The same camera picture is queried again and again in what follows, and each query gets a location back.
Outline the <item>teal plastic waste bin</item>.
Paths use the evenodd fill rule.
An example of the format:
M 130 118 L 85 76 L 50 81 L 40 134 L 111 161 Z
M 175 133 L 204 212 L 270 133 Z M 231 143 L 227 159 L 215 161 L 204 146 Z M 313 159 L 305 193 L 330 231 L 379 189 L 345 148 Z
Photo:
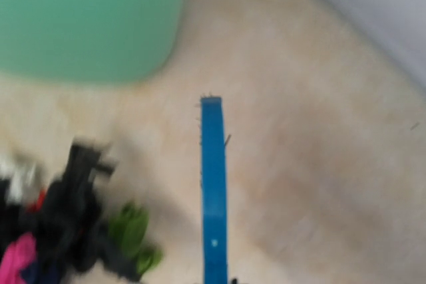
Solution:
M 184 0 L 1 0 L 1 70 L 43 80 L 142 79 L 172 52 Z

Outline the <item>green paper scrap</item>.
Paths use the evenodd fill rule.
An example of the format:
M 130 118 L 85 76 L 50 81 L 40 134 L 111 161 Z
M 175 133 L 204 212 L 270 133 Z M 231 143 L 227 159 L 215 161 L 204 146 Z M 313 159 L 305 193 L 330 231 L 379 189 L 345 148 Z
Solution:
M 148 223 L 148 210 L 134 202 L 123 205 L 108 221 L 108 234 L 134 262 L 139 275 L 154 269 L 164 256 L 159 246 L 145 240 Z

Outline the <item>blue hand brush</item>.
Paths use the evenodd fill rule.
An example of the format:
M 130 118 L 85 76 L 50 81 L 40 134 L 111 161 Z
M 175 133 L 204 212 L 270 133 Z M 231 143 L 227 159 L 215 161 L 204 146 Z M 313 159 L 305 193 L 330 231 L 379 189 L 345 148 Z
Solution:
M 200 98 L 200 187 L 203 283 L 231 283 L 228 275 L 226 137 L 222 98 Z

